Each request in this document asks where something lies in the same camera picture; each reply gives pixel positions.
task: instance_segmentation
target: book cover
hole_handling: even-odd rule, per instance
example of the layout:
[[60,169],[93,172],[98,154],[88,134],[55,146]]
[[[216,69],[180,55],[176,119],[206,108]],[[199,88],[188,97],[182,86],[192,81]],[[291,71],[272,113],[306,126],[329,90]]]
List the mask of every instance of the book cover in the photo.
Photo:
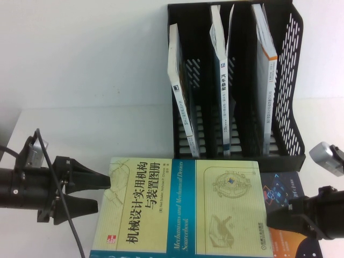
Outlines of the book cover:
[[114,158],[91,258],[272,257],[257,162]]
[[191,88],[185,77],[185,64],[177,24],[170,25],[167,72],[191,154],[193,157],[200,158],[196,107],[193,103]]

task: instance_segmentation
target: black mesh organizer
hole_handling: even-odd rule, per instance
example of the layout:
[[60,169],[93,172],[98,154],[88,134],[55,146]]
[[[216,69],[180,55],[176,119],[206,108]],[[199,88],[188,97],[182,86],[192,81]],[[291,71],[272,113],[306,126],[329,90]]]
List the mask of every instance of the black mesh organizer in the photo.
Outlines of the black mesh organizer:
[[[253,78],[255,73],[256,29],[252,3],[264,3],[278,55],[273,128],[270,155],[262,156],[262,139],[256,124]],[[292,99],[302,41],[303,22],[289,0],[234,1],[168,5],[168,25],[178,23],[189,86],[197,106],[202,159],[223,159],[214,88],[213,52],[209,30],[210,6],[220,4],[225,37],[229,12],[232,20],[228,78],[236,100],[231,159],[256,160],[262,172],[300,171],[305,147],[297,128]],[[174,152],[177,159],[192,158],[178,107],[173,100]]]

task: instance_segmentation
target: white table surface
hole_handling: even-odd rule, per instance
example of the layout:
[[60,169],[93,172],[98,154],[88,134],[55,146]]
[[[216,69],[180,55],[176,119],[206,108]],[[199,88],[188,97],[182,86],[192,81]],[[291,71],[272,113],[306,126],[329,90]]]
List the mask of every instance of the white table surface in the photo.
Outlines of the white table surface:
[[[305,194],[317,195],[318,188],[325,185],[344,190],[344,176],[333,176],[308,155],[321,141],[344,149],[344,99],[295,100],[293,110],[306,146],[307,158],[299,173]],[[104,174],[113,156],[173,157],[170,105],[25,110],[8,147],[20,151],[37,127],[49,142],[52,160],[57,155],[70,156]],[[13,165],[14,159],[5,154],[0,166]],[[100,202],[102,190],[75,196]],[[79,257],[68,223],[37,223],[36,215],[35,211],[0,210],[2,257]],[[98,214],[92,214],[73,220],[86,255],[92,246],[97,218]],[[325,258],[342,257],[344,253],[342,239],[322,240],[320,245]]]

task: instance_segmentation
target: white wall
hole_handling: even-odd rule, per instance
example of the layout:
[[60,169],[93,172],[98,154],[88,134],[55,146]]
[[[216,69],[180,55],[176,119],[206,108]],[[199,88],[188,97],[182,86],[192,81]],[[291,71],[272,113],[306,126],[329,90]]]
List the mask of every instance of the white wall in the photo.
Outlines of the white wall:
[[[0,144],[20,109],[170,103],[166,5],[176,2],[1,0]],[[296,97],[344,97],[344,2],[294,2]]]

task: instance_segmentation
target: white book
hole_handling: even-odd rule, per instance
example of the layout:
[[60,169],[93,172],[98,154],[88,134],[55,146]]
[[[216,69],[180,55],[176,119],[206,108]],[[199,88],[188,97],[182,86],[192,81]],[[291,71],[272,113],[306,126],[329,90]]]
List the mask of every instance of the white book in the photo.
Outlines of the white book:
[[192,157],[200,158],[196,107],[192,101],[192,94],[185,77],[177,24],[170,25],[167,73],[182,118]]
[[263,155],[269,155],[273,119],[277,53],[270,34],[265,8],[252,5],[256,18],[257,63],[256,103],[258,119],[263,131]]
[[229,157],[231,155],[231,128],[232,121],[231,118],[233,114],[230,110],[230,89],[228,85],[228,53],[230,47],[231,38],[231,23],[233,16],[234,5],[232,6],[230,12],[230,20],[228,27],[228,39],[227,44],[225,41],[224,29],[222,26],[221,16],[220,16],[220,5],[211,6],[211,18],[212,25],[210,28],[210,38],[214,48],[214,59],[215,59],[215,70],[216,70],[216,87],[218,90],[218,98],[220,104],[220,117],[221,117],[221,128],[222,128],[222,138],[223,138],[223,150],[224,157]]

